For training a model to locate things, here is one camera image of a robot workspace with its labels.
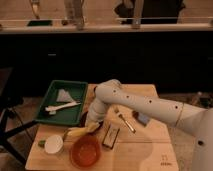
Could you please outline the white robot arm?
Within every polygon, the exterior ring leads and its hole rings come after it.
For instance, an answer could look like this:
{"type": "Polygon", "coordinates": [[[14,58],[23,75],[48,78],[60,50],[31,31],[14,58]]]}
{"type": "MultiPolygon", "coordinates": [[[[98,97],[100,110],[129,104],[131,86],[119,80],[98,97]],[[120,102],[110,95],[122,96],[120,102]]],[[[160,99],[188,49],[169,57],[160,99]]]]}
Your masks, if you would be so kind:
{"type": "Polygon", "coordinates": [[[98,84],[94,93],[86,125],[102,122],[113,104],[128,107],[194,136],[191,171],[213,171],[213,108],[133,94],[123,90],[117,79],[98,84]]]}

